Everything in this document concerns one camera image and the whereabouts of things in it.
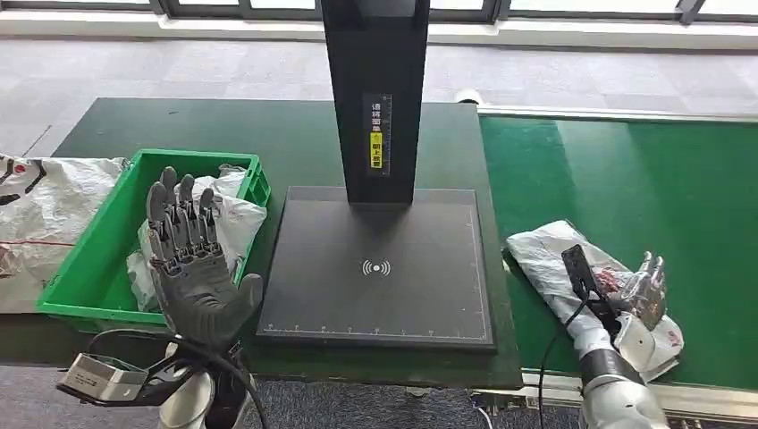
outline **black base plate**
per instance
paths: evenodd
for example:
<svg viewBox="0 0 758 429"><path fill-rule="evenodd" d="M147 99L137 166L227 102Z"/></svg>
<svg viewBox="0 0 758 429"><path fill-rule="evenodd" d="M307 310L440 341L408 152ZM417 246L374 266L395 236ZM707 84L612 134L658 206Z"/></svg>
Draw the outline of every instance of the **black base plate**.
<svg viewBox="0 0 758 429"><path fill-rule="evenodd" d="M257 335L494 350L474 191L351 205L344 188L291 187Z"/></svg>

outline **white plastic bag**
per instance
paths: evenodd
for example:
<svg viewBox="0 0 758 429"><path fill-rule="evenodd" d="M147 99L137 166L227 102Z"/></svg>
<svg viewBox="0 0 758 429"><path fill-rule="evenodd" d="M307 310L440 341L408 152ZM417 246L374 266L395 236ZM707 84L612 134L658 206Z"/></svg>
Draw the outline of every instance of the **white plastic bag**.
<svg viewBox="0 0 758 429"><path fill-rule="evenodd" d="M244 268L239 266L240 261L263 224L266 209L235 197L245 178L245 170L226 165L222 165L220 170L221 174L218 178L211 176L195 178L192 200L197 209L203 190L210 188L214 191L216 234L223 249L226 267L233 276L237 269ZM137 234L140 250L127 258L131 292L137 300L137 308L140 311L152 311L158 308L158 304L156 287L147 264L153 256L153 249L147 238L147 219L139 227Z"/></svg>
<svg viewBox="0 0 758 429"><path fill-rule="evenodd" d="M123 171L123 158L0 154L0 313L31 313Z"/></svg>
<svg viewBox="0 0 758 429"><path fill-rule="evenodd" d="M582 246L587 263L596 276L624 282L632 272L602 249L596 247L566 221L548 223L534 231L514 234L506 240L508 249L524 274L542 295L553 313L565 323L582 300L574 294L561 252L576 244ZM585 308L568 326L574 348L581 358L592 349L618 349L647 382L669 371L677 364L684 347L678 325L664 315L650 332L631 315L623 318L622 329L611 344L611 337L601 321Z"/></svg>

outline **robot finger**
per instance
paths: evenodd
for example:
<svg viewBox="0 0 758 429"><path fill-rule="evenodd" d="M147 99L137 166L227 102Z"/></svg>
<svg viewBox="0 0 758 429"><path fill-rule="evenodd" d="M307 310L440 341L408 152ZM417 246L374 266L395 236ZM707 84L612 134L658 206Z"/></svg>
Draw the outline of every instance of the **robot finger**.
<svg viewBox="0 0 758 429"><path fill-rule="evenodd" d="M195 205L192 201L192 188L195 186L195 178L186 174L181 178L179 185L179 207L187 215L188 240L192 246L193 252L199 251L202 245L200 238L200 226L198 223L198 213L195 211Z"/></svg>
<svg viewBox="0 0 758 429"><path fill-rule="evenodd" d="M213 217L213 199L214 192L210 188L203 190L200 196L200 234L203 241L212 252L218 251L218 236L215 230L215 219Z"/></svg>
<svg viewBox="0 0 758 429"><path fill-rule="evenodd" d="M663 257L657 257L655 259L655 267L653 268L653 274L651 275L651 281L653 283L660 283L663 282L663 279L665 278L663 274Z"/></svg>
<svg viewBox="0 0 758 429"><path fill-rule="evenodd" d="M176 170L170 165L165 167L161 173L161 183L163 183L168 191L168 194L166 195L166 204L168 204L168 206L176 205L176 193L173 190L176 187Z"/></svg>
<svg viewBox="0 0 758 429"><path fill-rule="evenodd" d="M649 273L650 272L650 261L653 260L653 254L650 252L644 252L643 254L643 260L642 264L640 265L639 272L641 273Z"/></svg>
<svg viewBox="0 0 758 429"><path fill-rule="evenodd" d="M168 263L175 257L171 234L171 221L166 215L166 188L157 181L147 193L147 227L150 247L159 263Z"/></svg>
<svg viewBox="0 0 758 429"><path fill-rule="evenodd" d="M194 256L194 248L190 240L190 223L187 219L187 212L184 208L176 207L176 216L179 222L174 225L174 239L176 244L176 254L179 262L189 264Z"/></svg>

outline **metal bracket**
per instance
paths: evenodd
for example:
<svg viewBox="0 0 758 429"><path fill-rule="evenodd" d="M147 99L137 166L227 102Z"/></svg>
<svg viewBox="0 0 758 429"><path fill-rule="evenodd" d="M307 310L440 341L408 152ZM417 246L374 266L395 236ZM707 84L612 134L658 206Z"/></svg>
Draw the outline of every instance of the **metal bracket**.
<svg viewBox="0 0 758 429"><path fill-rule="evenodd" d="M121 332L112 335L130 336ZM223 357L236 362L240 351L240 342L236 341ZM193 375L206 371L217 376L224 372L207 358L176 343L169 343L167 355L142 369L115 357L80 353L55 387L99 407L158 407Z"/></svg>
<svg viewBox="0 0 758 429"><path fill-rule="evenodd" d="M677 12L682 14L679 22L684 25L693 23L703 4L705 4L705 0L679 0Z"/></svg>

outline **plastic bag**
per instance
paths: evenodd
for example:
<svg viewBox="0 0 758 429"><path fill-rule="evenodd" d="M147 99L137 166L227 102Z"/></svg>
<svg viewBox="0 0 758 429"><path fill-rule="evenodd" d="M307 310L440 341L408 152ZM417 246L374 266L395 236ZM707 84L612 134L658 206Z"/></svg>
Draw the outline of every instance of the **plastic bag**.
<svg viewBox="0 0 758 429"><path fill-rule="evenodd" d="M125 162L0 154L0 313L35 312Z"/></svg>

